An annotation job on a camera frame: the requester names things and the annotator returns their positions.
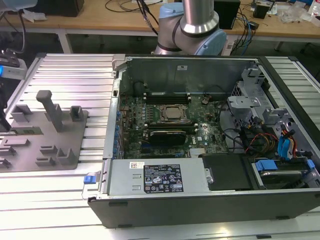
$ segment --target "black box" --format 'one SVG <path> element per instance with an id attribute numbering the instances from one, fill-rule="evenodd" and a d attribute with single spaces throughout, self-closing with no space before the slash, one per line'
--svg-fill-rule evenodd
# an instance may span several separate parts
<path id="1" fill-rule="evenodd" d="M 240 6 L 240 0 L 215 0 L 214 10 L 219 15 L 219 27 L 232 29 Z"/>
<path id="2" fill-rule="evenodd" d="M 267 12 L 269 11 L 270 6 L 265 3 L 257 3 L 253 12 L 253 17 L 256 19 L 264 19 Z"/>
<path id="3" fill-rule="evenodd" d="M 85 0 L 38 0 L 34 7 L 27 10 L 63 17 L 76 17 L 83 8 Z"/>

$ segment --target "plastic bag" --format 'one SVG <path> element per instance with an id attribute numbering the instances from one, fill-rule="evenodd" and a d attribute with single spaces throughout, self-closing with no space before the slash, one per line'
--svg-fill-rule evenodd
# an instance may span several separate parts
<path id="1" fill-rule="evenodd" d="M 280 11 L 278 16 L 281 22 L 291 23 L 296 21 L 301 21 L 301 16 L 304 13 L 305 3 L 296 1 L 288 10 Z"/>

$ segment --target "aluminum extrusion table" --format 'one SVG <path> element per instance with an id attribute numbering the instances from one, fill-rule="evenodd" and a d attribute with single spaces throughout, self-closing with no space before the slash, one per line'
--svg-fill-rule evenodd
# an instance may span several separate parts
<path id="1" fill-rule="evenodd" d="M 295 219 L 106 229 L 82 199 L 84 176 L 102 168 L 103 146 L 112 91 L 111 54 L 48 54 L 35 59 L 26 81 L 9 101 L 8 118 L 16 103 L 41 111 L 38 90 L 52 91 L 61 108 L 81 105 L 89 112 L 81 163 L 75 170 L 0 174 L 1 239 L 277 239 L 316 240 L 320 207 Z M 301 105 L 320 127 L 319 84 L 299 62 L 269 57 Z M 94 193 L 97 185 L 90 185 Z"/>

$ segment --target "wooden table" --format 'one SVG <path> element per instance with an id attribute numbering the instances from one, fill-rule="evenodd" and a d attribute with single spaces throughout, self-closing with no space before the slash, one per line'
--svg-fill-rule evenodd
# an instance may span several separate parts
<path id="1" fill-rule="evenodd" d="M 68 34 L 155 36 L 139 12 L 112 12 L 105 8 L 106 2 L 106 0 L 85 0 L 78 17 L 47 16 L 47 21 L 26 22 L 27 32 L 57 34 L 64 53 L 72 53 Z M 118 2 L 119 0 L 113 0 L 108 7 L 121 11 Z M 255 40 L 320 43 L 320 27 L 307 21 L 282 23 L 275 15 L 267 15 L 265 19 L 253 18 L 253 12 L 247 10 L 250 7 L 245 6 L 250 2 L 251 0 L 242 0 L 241 9 L 249 21 L 260 24 L 254 36 Z M 136 8 L 137 4 L 127 3 L 126 7 Z M 156 18 L 159 16 L 160 7 L 160 4 L 149 7 Z M 17 16 L 11 15 L 7 18 L 20 29 Z M 4 20 L 1 22 L 0 30 L 13 31 Z M 223 51 L 224 55 L 230 54 L 231 45 L 242 35 L 243 31 L 244 27 L 239 20 L 235 21 L 233 29 L 225 30 L 228 41 Z"/>

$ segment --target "warning label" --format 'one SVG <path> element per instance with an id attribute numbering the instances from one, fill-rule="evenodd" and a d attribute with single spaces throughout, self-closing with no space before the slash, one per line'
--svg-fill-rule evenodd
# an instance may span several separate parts
<path id="1" fill-rule="evenodd" d="M 184 191 L 180 164 L 145 165 L 144 192 L 147 194 L 179 193 Z"/>

